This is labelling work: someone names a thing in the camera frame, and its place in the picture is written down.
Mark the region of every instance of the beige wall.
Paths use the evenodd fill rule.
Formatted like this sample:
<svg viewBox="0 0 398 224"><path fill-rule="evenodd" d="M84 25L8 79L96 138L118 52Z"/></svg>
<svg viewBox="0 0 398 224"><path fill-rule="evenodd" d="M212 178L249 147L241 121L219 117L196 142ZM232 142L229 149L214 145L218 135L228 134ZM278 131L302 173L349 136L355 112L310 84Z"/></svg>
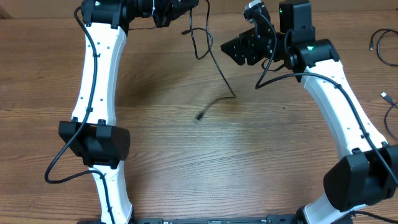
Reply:
<svg viewBox="0 0 398 224"><path fill-rule="evenodd" d="M195 14L204 14L206 4L200 0ZM282 0L265 0L270 12L278 11ZM12 17L57 18L73 17L73 10L82 0L0 0L0 5ZM240 13L251 0L210 0L212 13ZM313 11L394 10L398 0L311 0Z"/></svg>

